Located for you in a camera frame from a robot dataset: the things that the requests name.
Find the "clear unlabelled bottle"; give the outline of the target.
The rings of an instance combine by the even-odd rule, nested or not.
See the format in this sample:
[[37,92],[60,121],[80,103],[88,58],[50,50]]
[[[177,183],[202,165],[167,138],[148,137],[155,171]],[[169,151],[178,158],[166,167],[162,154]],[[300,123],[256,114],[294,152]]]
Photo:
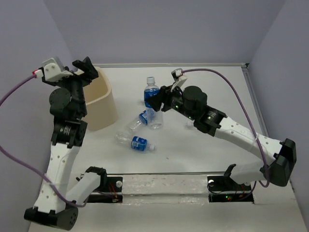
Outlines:
[[194,122],[193,121],[188,121],[186,125],[187,125],[188,128],[191,128],[191,127],[194,126]]

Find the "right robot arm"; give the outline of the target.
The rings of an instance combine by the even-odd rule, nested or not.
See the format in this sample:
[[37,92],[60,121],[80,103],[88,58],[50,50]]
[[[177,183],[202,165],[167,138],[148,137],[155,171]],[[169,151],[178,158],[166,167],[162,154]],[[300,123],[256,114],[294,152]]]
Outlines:
[[209,106],[207,98],[207,94],[196,86],[184,90],[162,86],[156,95],[145,101],[155,111],[173,109],[179,112],[192,120],[198,131],[235,144],[260,159],[246,165],[229,165],[222,178],[226,189],[263,180],[279,187],[286,186],[296,163],[295,142],[288,138],[280,141],[253,134],[224,112]]

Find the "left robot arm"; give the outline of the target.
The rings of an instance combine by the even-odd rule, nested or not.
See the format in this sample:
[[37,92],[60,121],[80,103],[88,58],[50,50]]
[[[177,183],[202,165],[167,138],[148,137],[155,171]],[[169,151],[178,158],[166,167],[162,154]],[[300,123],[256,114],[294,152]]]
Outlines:
[[58,58],[43,62],[40,68],[42,81],[56,87],[49,96],[54,129],[50,161],[39,196],[24,214],[28,221],[66,231],[75,225],[78,209],[85,206],[90,194],[107,185],[106,170],[89,167],[78,183],[68,190],[71,170],[87,128],[87,123],[82,120],[87,115],[83,88],[98,78],[89,57],[72,64],[82,73],[70,71]]

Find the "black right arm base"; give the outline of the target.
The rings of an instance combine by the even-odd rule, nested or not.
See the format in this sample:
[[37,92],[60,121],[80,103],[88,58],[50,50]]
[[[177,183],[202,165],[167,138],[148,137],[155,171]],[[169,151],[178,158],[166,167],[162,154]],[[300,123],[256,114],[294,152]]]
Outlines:
[[207,176],[208,200],[210,203],[254,203],[252,187],[237,184],[230,178],[235,164],[230,165],[223,175]]

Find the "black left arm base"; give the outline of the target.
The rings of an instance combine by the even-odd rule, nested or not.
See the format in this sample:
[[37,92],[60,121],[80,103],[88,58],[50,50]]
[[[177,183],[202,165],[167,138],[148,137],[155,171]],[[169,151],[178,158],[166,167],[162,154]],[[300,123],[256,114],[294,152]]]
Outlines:
[[123,177],[107,175],[106,184],[95,189],[88,197],[88,203],[122,203]]

